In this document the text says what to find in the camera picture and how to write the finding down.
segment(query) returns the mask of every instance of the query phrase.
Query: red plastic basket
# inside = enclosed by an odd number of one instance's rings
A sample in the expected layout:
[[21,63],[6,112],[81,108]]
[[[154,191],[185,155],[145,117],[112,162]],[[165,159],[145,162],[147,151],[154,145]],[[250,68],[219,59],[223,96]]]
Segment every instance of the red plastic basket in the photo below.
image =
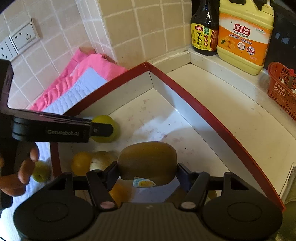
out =
[[[296,95],[292,91],[296,89],[294,70],[288,69],[281,63],[272,62],[268,65],[268,73],[270,76],[269,97],[296,121]],[[293,77],[291,88],[288,87],[290,75]]]

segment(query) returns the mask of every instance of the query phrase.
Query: dish soap bottle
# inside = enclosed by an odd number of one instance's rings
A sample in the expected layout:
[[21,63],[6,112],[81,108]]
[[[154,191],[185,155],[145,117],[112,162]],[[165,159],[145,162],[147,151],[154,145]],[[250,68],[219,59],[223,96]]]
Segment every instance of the dish soap bottle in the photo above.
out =
[[201,0],[190,21],[194,50],[208,56],[217,53],[219,13],[215,1]]
[[274,28],[270,0],[261,10],[252,0],[245,4],[220,0],[219,11],[219,57],[249,74],[258,74],[264,66]]

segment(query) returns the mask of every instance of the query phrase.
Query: yellow detergent jug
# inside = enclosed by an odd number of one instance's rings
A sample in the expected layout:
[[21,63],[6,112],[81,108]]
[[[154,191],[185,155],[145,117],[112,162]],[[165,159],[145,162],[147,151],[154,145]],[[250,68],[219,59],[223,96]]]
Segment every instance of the yellow detergent jug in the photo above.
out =
[[270,2],[260,11],[252,0],[244,5],[220,0],[219,12],[219,57],[249,74],[258,74],[274,28]]

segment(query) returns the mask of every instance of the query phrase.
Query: yellow handle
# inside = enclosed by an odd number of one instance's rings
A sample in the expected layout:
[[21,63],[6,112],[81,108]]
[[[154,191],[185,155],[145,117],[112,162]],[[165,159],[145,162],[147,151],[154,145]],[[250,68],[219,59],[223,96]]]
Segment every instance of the yellow handle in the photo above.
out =
[[233,6],[233,5],[241,5],[242,8],[249,10],[249,11],[257,11],[258,8],[256,6],[256,4],[253,2],[253,0],[246,0],[246,3],[244,5],[239,4],[239,3],[232,3],[229,0],[220,0],[220,7],[224,7],[224,6]]

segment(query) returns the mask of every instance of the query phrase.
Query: orange label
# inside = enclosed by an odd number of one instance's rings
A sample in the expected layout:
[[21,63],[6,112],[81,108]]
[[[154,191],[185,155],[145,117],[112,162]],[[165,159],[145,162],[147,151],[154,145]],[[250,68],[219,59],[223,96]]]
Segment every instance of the orange label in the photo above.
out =
[[220,13],[218,46],[259,66],[263,65],[271,31]]
[[218,42],[218,30],[212,30],[201,24],[191,25],[192,45],[201,50],[215,51]]

